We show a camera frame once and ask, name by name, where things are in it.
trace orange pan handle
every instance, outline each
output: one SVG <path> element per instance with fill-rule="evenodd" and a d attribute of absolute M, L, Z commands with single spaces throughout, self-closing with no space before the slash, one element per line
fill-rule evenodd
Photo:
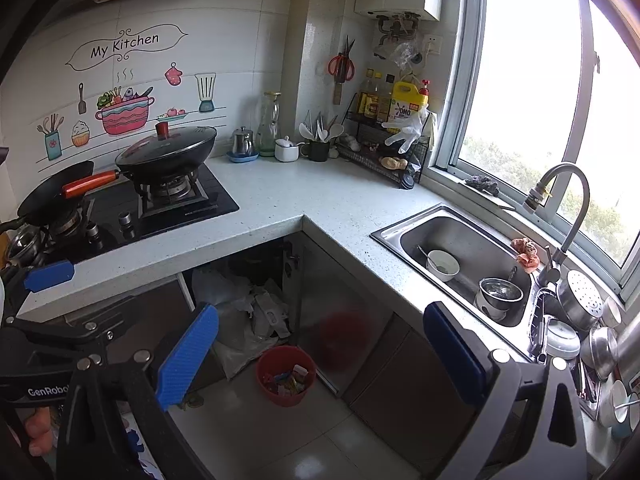
<path fill-rule="evenodd" d="M 105 184 L 113 182 L 119 176 L 120 172 L 117 170 L 103 171 L 102 173 L 86 176 L 80 180 L 76 180 L 75 182 L 62 186 L 62 196 L 64 198 L 73 198 L 84 195 L 92 189 L 97 189 Z"/>

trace human hand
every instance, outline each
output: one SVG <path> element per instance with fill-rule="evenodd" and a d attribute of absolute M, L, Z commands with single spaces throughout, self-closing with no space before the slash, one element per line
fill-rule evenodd
<path fill-rule="evenodd" d="M 24 429 L 31 439 L 29 443 L 29 453 L 31 453 L 32 456 L 41 456 L 51 451 L 53 447 L 53 433 L 51 433 L 51 418 L 48 408 L 36 408 L 36 412 L 24 421 Z M 18 445 L 20 445 L 20 441 L 15 433 L 14 438 Z"/>

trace glass pitcher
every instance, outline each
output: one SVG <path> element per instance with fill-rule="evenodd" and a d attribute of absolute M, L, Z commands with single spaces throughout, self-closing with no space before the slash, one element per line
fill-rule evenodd
<path fill-rule="evenodd" d="M 255 144 L 260 156 L 273 156 L 278 138 L 278 116 L 280 115 L 280 92 L 265 92 L 262 95 L 262 119 L 256 133 Z"/>

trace wok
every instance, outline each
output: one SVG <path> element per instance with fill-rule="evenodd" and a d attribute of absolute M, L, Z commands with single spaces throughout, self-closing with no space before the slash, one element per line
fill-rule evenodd
<path fill-rule="evenodd" d="M 51 175 L 31 191 L 20 204 L 18 218 L 0 224 L 0 233 L 17 229 L 23 224 L 42 227 L 77 208 L 84 193 L 75 195 L 72 200 L 67 200 L 62 193 L 62 187 L 69 182 L 91 175 L 93 170 L 93 161 L 86 160 Z"/>
<path fill-rule="evenodd" d="M 140 139 L 116 157 L 117 170 L 103 171 L 63 186 L 67 199 L 113 182 L 121 174 L 137 184 L 164 184 L 195 171 L 209 156 L 217 131 L 212 126 L 168 129 L 156 124 L 157 135 Z"/>

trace faucet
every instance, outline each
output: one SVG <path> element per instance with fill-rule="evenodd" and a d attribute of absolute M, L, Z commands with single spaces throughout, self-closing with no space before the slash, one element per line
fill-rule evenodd
<path fill-rule="evenodd" d="M 529 189 L 529 194 L 522 204 L 527 212 L 533 213 L 538 208 L 538 206 L 540 206 L 540 203 L 544 200 L 546 186 L 551 182 L 553 177 L 558 176 L 560 173 L 564 173 L 566 171 L 569 171 L 570 173 L 576 175 L 582 183 L 582 206 L 580 206 L 580 212 L 578 213 L 574 224 L 571 226 L 571 229 L 569 229 L 569 232 L 564 238 L 564 242 L 562 242 L 562 245 L 556 249 L 553 256 L 551 256 L 551 252 L 547 250 L 548 261 L 545 265 L 545 268 L 538 276 L 538 284 L 540 286 L 546 286 L 549 283 L 555 283 L 560 279 L 559 266 L 562 265 L 562 263 L 566 259 L 566 252 L 569 249 L 571 242 L 574 241 L 575 235 L 580 229 L 580 226 L 584 221 L 584 217 L 587 215 L 587 210 L 589 209 L 591 193 L 589 190 L 587 177 L 584 172 L 572 162 L 562 162 L 561 164 L 556 164 L 540 178 L 539 182 L 536 184 L 536 187 L 532 187 L 531 189 Z"/>

